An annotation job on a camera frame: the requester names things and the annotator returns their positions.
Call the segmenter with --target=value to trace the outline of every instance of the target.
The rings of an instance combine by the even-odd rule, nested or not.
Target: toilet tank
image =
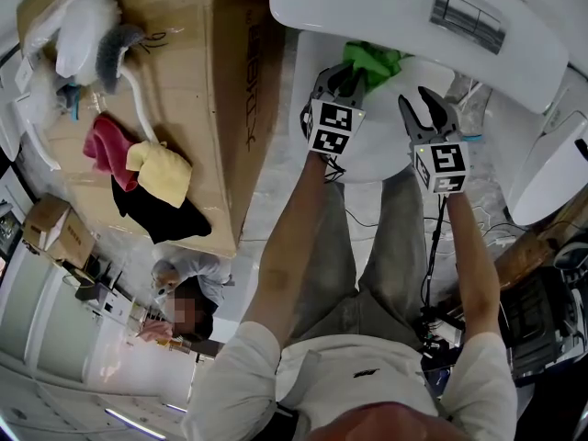
[[[522,0],[270,0],[293,28],[366,40],[440,63],[541,113],[569,61]]]

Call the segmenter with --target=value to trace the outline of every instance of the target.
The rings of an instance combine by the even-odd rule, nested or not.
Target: white plastic bag
[[[32,56],[53,38],[62,25],[67,7],[74,1],[55,0],[33,20],[25,35],[23,55],[31,61],[36,60]]]
[[[57,39],[55,72],[79,85],[97,80],[96,54],[104,35],[120,22],[115,0],[75,0],[65,13]]]

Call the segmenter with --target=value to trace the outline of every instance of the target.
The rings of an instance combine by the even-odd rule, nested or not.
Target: yellow cloth
[[[179,208],[186,198],[192,167],[180,155],[149,141],[132,145],[127,170],[139,172],[139,184],[161,201]]]

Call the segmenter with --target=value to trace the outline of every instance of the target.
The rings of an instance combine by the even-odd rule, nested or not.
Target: white cloth
[[[437,415],[418,375],[421,356],[406,345],[364,335],[333,335],[290,346],[280,362],[276,337],[263,325],[246,322],[195,387],[183,422],[187,439],[244,439],[267,408],[293,385],[310,350],[322,358],[296,409],[309,417],[311,429],[379,401],[397,401]],[[354,378],[358,372],[374,369],[370,375]],[[479,334],[466,343],[441,403],[473,439],[514,439],[516,390],[498,335]]]

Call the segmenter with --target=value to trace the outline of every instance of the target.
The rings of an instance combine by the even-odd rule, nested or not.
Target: person
[[[344,189],[325,185],[324,173],[322,158],[309,153],[243,321],[193,392],[187,439],[513,439],[517,402],[498,325],[499,281],[467,197],[447,199],[466,341],[437,401],[411,326],[426,269],[414,170],[383,182],[358,289]]]
[[[154,301],[170,321],[167,334],[191,343],[208,340],[213,314],[231,286],[231,262],[213,254],[170,247],[152,269]]]

